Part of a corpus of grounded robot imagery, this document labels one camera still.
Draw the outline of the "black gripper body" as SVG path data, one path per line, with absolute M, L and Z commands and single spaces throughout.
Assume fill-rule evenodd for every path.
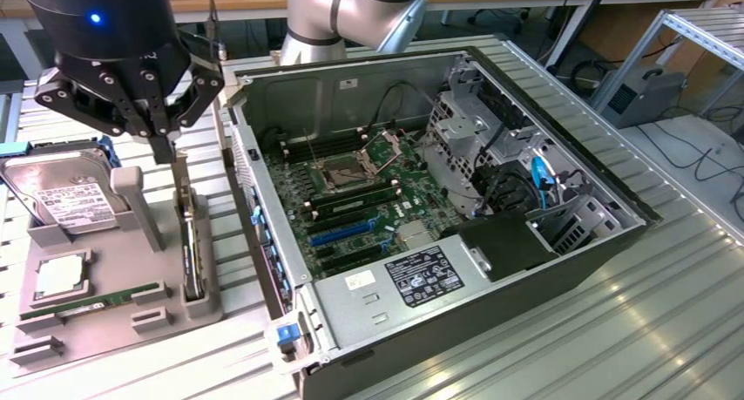
M 165 98 L 190 65 L 167 0 L 26 0 L 55 51 L 54 69 L 85 86 L 93 69 L 114 71 L 146 111 Z

